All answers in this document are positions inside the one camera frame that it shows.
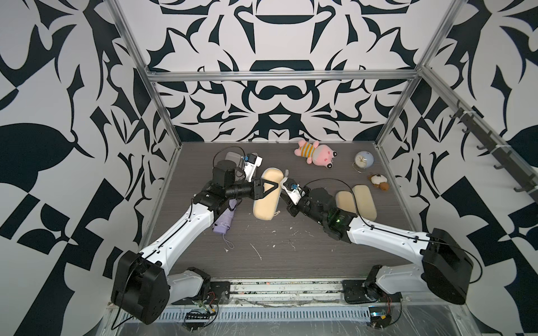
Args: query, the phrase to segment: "patterned backdrop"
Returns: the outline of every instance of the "patterned backdrop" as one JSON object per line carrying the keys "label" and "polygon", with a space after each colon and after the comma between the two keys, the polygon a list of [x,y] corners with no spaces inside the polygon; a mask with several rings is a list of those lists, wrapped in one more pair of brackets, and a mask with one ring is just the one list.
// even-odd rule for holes
{"label": "patterned backdrop", "polygon": [[375,140],[405,80],[168,82],[182,141]]}
{"label": "patterned backdrop", "polygon": [[84,335],[174,145],[102,0],[0,8],[0,334]]}
{"label": "patterned backdrop", "polygon": [[120,0],[152,71],[414,67],[447,0]]}
{"label": "patterned backdrop", "polygon": [[[538,3],[469,0],[436,71],[516,151],[538,167]],[[447,230],[479,257],[469,309],[483,332],[538,332],[538,205],[422,81],[383,148],[416,223]],[[472,279],[479,275],[478,267]]]}
{"label": "patterned backdrop", "polygon": [[[151,71],[413,69],[447,0],[120,0]],[[161,83],[182,141],[375,140],[403,80]]]}

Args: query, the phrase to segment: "wire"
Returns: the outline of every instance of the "wire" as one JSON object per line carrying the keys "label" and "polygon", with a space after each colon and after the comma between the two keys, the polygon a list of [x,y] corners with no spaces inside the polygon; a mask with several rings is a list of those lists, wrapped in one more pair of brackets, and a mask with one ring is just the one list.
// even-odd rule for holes
{"label": "wire", "polygon": [[402,306],[402,301],[400,301],[400,313],[398,314],[398,317],[396,318],[396,320],[394,320],[394,321],[390,322],[389,324],[387,324],[387,327],[390,326],[390,325],[395,324],[396,322],[398,322],[398,320],[402,316],[402,310],[404,310],[404,307]]}
{"label": "wire", "polygon": [[[164,243],[166,243],[173,235],[175,235],[182,227],[185,226],[185,224],[190,220],[190,217],[192,216],[193,214],[193,201],[194,199],[191,198],[190,199],[190,213],[189,213],[189,217],[185,220],[185,222],[179,227],[179,229],[177,229],[174,233],[172,233],[168,238],[166,238],[156,249],[154,249],[147,257],[144,257],[144,259],[147,259],[149,258],[150,256],[152,256],[160,247],[162,247],[164,245]],[[115,330],[117,327],[121,326],[122,324],[124,324],[125,322],[127,322],[128,320],[132,319],[134,316],[131,316],[129,318],[126,318],[125,320],[121,321],[117,326],[114,327],[114,323],[116,323],[117,319],[118,319],[118,316],[119,316],[119,313],[121,312],[122,310],[122,306],[123,306],[123,300],[125,299],[125,291],[127,290],[127,284],[129,283],[129,280],[131,279],[131,276],[133,275],[133,273],[135,272],[135,269],[140,266],[140,264],[142,263],[142,261],[138,261],[138,263],[136,264],[135,267],[133,267],[133,269],[131,270],[131,272],[129,273],[129,276],[127,277],[127,281],[125,281],[125,286],[123,287],[123,297],[122,297],[122,301],[119,303],[119,309],[118,309],[118,312],[116,314],[116,318],[114,319],[114,322],[112,323],[112,328],[111,330]]]}
{"label": "wire", "polygon": [[308,182],[307,184],[305,184],[304,187],[306,187],[307,185],[311,184],[312,182],[316,182],[316,181],[321,181],[321,180],[334,180],[334,181],[340,181],[342,183],[344,183],[350,190],[351,192],[351,195],[353,196],[353,202],[355,203],[355,210],[357,211],[357,215],[361,218],[361,220],[363,221],[363,223],[368,226],[369,228],[371,229],[376,229],[376,230],[380,230],[380,231],[384,231],[384,232],[388,232],[388,233],[391,233],[391,234],[395,234],[395,235],[399,235],[400,237],[404,237],[404,238],[407,238],[407,239],[412,239],[412,240],[418,240],[418,241],[426,241],[426,242],[431,242],[432,244],[439,244],[439,245],[447,245],[447,246],[450,246],[450,247],[453,247],[453,248],[457,248],[457,249],[460,249],[462,250],[463,252],[467,253],[468,255],[470,255],[471,257],[473,257],[476,262],[478,263],[478,266],[480,267],[480,275],[478,276],[478,278],[474,281],[471,281],[469,282],[469,284],[471,283],[475,283],[477,281],[479,281],[481,278],[482,278],[482,275],[484,273],[484,270],[482,268],[482,264],[480,264],[480,261],[478,260],[477,257],[475,257],[474,254],[472,254],[471,252],[467,251],[466,249],[464,248],[461,248],[459,246],[456,246],[456,245],[452,245],[452,244],[448,244],[446,242],[440,242],[440,241],[433,241],[433,240],[426,240],[426,239],[419,239],[419,238],[416,238],[416,237],[409,237],[407,235],[404,235],[404,234],[400,234],[400,233],[395,233],[395,232],[392,232],[392,231],[389,231],[389,230],[385,230],[385,229],[382,229],[382,228],[378,228],[378,227],[375,227],[374,225],[371,225],[371,224],[368,224],[364,218],[360,215],[360,212],[359,212],[359,207],[357,206],[357,200],[355,199],[355,194],[353,194],[353,189],[349,186],[349,184],[345,183],[344,181],[342,180],[339,180],[337,178],[332,178],[332,177],[324,177],[324,178],[318,178],[317,180],[313,180],[313,181],[310,181]]}
{"label": "wire", "polygon": [[122,324],[124,324],[125,322],[127,322],[128,320],[130,320],[130,319],[132,319],[134,317],[134,316],[131,316],[129,318],[126,318],[123,321],[121,321],[117,326],[114,327],[116,321],[118,320],[119,313],[122,311],[123,300],[125,299],[125,291],[127,290],[127,284],[129,283],[129,280],[131,279],[131,276],[135,272],[136,268],[138,266],[140,266],[141,263],[142,263],[142,261],[139,260],[138,263],[136,264],[136,266],[134,266],[133,269],[131,270],[131,272],[129,273],[129,276],[127,277],[127,281],[125,281],[125,285],[123,286],[123,291],[122,291],[123,292],[122,301],[119,303],[118,312],[116,313],[116,317],[114,318],[114,322],[112,322],[112,327],[110,328],[110,330],[117,329],[117,327],[121,326]]}
{"label": "wire", "polygon": [[[213,299],[211,300],[211,302],[209,303],[209,308],[211,308],[211,310],[213,310],[213,306],[212,306],[212,303],[213,301],[217,298],[217,295],[215,294],[215,292],[211,291],[209,292],[208,294],[211,294],[213,293]],[[191,311],[189,311],[188,313],[185,314],[185,317],[183,317],[183,324],[186,324],[186,321],[187,321],[187,314],[189,313],[197,313],[197,315],[203,315],[203,316],[214,316],[213,320],[211,320],[210,322],[208,322],[207,324],[205,324],[203,327],[207,327],[209,326],[211,323],[213,323],[216,319],[217,319],[217,315],[218,315],[218,311],[219,311],[219,308],[218,308],[218,303],[215,302],[215,304],[217,305],[217,310],[215,311],[214,314],[207,314],[205,312],[201,312],[200,310],[196,310],[196,309],[193,309]]]}
{"label": "wire", "polygon": [[215,314],[215,317],[214,317],[213,320],[211,320],[208,324],[204,325],[204,327],[209,326],[211,323],[215,322],[215,320],[217,319],[217,316],[218,316],[218,303],[215,302],[215,304],[217,305],[217,312],[216,312],[216,314]]}
{"label": "wire", "polygon": [[243,170],[243,177],[245,177],[245,173],[244,173],[244,170],[245,170],[245,150],[242,149],[241,147],[239,146],[228,146],[228,147],[225,147],[225,148],[222,148],[220,151],[218,151],[215,156],[213,156],[213,167],[215,166],[215,159],[217,158],[217,155],[219,155],[219,153],[221,153],[222,151],[226,150],[226,149],[229,149],[229,148],[239,148],[241,149],[241,152],[243,152],[243,158],[241,159],[241,161],[239,162],[239,165],[240,167],[242,168]]}

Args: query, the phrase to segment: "white paint splatter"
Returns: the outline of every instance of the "white paint splatter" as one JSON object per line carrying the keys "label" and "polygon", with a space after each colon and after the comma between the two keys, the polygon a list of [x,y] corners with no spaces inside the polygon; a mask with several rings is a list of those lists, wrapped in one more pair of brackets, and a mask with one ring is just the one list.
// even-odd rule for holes
{"label": "white paint splatter", "polygon": [[253,244],[250,244],[250,246],[252,246],[252,248],[254,249],[254,251],[256,251],[256,253],[258,253],[258,250],[254,247]]}

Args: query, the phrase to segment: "metal grate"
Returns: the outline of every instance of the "metal grate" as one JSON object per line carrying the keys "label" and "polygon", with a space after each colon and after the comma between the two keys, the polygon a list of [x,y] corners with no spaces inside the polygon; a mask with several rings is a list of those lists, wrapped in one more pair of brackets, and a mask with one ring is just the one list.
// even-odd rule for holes
{"label": "metal grate", "polygon": [[[154,323],[182,322],[192,308],[166,308]],[[228,308],[222,307],[215,322],[292,322],[292,321],[355,321],[370,322],[368,307],[274,307]]]}

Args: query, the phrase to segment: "beige sponge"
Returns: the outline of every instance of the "beige sponge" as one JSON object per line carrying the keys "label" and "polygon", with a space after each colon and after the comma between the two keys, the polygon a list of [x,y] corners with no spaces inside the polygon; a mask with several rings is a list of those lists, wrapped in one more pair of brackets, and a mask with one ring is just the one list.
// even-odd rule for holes
{"label": "beige sponge", "polygon": [[[277,211],[278,200],[280,198],[280,181],[284,178],[284,174],[280,169],[276,168],[267,168],[264,173],[261,175],[261,178],[264,178],[271,182],[277,182],[278,188],[271,191],[271,193],[265,196],[262,199],[257,199],[254,201],[254,208],[252,214],[254,217],[261,220],[271,220],[273,219],[274,213]],[[271,184],[265,183],[264,190],[268,191],[273,186]]]}
{"label": "beige sponge", "polygon": [[[373,203],[372,194],[367,185],[356,185],[353,187],[353,194],[357,201],[360,215],[368,220],[377,218],[376,206]],[[349,191],[339,191],[336,194],[336,206],[344,211],[357,213],[351,193]]]}

